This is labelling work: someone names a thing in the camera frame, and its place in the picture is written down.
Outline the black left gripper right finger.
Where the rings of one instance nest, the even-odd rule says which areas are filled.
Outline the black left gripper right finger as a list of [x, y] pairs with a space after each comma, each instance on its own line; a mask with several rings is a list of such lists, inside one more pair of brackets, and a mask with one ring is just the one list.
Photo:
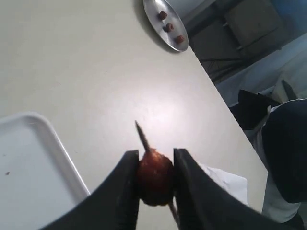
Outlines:
[[186, 149], [174, 149], [176, 204], [182, 230], [286, 230], [213, 181]]

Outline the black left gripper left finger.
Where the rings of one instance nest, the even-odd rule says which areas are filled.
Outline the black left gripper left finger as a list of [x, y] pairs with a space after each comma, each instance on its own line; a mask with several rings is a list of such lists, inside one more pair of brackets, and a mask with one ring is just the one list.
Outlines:
[[139, 211], [139, 152], [126, 151], [110, 175], [85, 200], [45, 230], [134, 230]]

